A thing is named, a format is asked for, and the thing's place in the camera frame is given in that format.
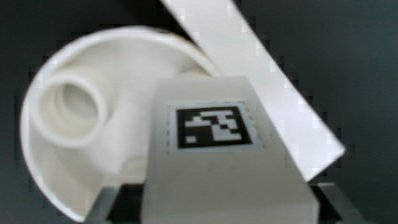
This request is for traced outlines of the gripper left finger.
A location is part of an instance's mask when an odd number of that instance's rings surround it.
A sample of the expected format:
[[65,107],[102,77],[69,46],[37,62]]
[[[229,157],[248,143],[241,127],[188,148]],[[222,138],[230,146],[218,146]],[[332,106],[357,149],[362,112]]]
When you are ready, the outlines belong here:
[[140,224],[143,185],[104,186],[81,224]]

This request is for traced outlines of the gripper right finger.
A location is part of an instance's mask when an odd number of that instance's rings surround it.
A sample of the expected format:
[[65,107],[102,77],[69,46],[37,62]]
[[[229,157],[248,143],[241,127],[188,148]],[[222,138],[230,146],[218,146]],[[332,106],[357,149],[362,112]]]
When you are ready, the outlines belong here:
[[319,202],[317,224],[374,224],[332,182],[312,183],[310,190]]

